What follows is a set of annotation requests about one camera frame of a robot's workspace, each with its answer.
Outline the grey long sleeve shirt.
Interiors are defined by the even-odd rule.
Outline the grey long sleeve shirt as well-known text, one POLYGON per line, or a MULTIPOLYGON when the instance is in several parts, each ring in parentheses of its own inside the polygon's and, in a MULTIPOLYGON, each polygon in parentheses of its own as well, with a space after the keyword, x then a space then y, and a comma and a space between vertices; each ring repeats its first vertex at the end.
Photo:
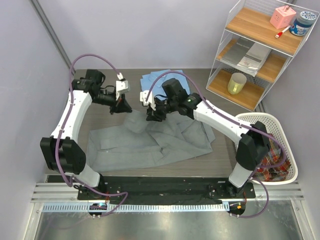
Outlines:
POLYGON ((162 122, 147 121, 134 110, 122 125, 91 130, 87 162, 96 172, 159 167, 209 154, 216 139, 212 128, 178 113, 162 122))

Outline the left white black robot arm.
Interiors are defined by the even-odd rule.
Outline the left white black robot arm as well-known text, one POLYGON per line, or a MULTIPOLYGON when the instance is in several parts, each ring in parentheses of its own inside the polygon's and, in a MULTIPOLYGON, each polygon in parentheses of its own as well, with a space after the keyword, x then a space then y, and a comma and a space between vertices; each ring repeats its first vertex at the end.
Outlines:
POLYGON ((97 69, 88 69, 85 77, 72 79, 67 105, 57 127, 40 141, 47 167, 60 173, 68 185, 75 178, 89 188, 89 194, 97 200, 106 195, 107 188, 104 177, 89 166, 78 144, 84 116, 91 104, 108 106, 110 114, 132 112, 125 96, 130 90, 128 81, 118 73, 113 91, 108 92, 102 87, 105 79, 97 69))

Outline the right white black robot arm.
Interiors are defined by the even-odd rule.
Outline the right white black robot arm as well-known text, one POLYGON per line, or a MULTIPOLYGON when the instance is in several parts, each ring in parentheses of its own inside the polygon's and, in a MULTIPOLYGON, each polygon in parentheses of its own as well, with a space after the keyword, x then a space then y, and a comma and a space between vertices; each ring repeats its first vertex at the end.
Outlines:
POLYGON ((244 186, 270 150, 266 126, 257 121, 249 124, 203 100, 197 93, 188 94, 180 82, 171 78, 162 84, 165 99, 155 97, 150 90, 140 92, 140 101, 147 107, 147 121, 162 122, 167 114, 178 112, 218 130, 237 146, 236 165, 228 177, 226 193, 233 198, 244 186))

